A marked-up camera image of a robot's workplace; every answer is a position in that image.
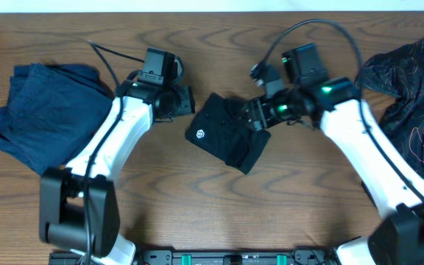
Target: logo on cloth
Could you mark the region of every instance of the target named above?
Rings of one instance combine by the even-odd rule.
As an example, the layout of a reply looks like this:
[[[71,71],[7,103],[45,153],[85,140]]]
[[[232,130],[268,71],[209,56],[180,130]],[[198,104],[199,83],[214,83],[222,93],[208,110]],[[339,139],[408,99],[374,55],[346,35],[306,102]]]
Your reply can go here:
[[[203,130],[198,130],[197,131],[197,133],[196,133],[196,137],[198,138],[198,139],[201,139],[201,138],[203,138],[205,136],[205,132],[203,131]]]

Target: white wall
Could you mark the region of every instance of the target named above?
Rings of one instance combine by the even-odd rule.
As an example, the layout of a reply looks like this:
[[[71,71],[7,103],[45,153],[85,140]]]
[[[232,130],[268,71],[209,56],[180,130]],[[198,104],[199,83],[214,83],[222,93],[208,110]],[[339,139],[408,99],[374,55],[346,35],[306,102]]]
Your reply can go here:
[[[424,11],[424,0],[0,0],[0,13]]]

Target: dark garment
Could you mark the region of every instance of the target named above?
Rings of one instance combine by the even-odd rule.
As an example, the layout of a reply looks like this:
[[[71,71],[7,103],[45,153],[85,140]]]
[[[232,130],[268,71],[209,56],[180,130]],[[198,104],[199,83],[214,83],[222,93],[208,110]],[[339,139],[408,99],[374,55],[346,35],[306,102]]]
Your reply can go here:
[[[356,84],[397,98],[387,108],[381,129],[424,178],[424,38],[369,59]]]
[[[271,134],[265,130],[248,130],[233,118],[243,102],[223,99],[216,93],[194,117],[185,138],[199,148],[223,160],[244,174],[251,168],[263,152]]]
[[[16,66],[0,108],[0,150],[42,175],[88,144],[111,103],[95,68]]]

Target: blue fabric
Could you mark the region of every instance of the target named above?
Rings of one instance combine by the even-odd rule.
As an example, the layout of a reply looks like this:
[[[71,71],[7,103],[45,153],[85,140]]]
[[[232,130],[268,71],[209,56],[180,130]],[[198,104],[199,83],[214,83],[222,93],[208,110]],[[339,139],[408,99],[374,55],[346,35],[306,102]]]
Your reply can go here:
[[[0,107],[0,150],[42,175],[88,144],[111,105],[95,68],[16,66]]]

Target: wooden tabletop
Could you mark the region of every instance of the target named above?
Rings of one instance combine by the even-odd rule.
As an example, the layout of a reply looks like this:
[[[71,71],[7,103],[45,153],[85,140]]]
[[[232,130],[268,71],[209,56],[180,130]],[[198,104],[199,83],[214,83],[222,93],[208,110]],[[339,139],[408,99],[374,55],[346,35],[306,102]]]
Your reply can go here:
[[[93,13],[0,15],[0,107],[13,66],[85,63],[113,81],[87,39],[144,57],[149,46],[181,56],[197,109],[210,93],[251,99],[264,93],[248,72],[281,32],[329,18],[354,35],[368,59],[424,37],[424,13]],[[272,55],[316,42],[332,77],[356,75],[349,45],[333,29],[308,25]],[[119,79],[137,62],[106,54]],[[376,116],[392,100],[367,93]],[[273,127],[247,175],[189,143],[192,116],[156,124],[135,146],[117,185],[121,232],[138,244],[179,250],[330,246],[369,235],[380,222],[361,181],[322,132]],[[46,264],[56,247],[38,238],[39,176],[0,152],[0,264]]]

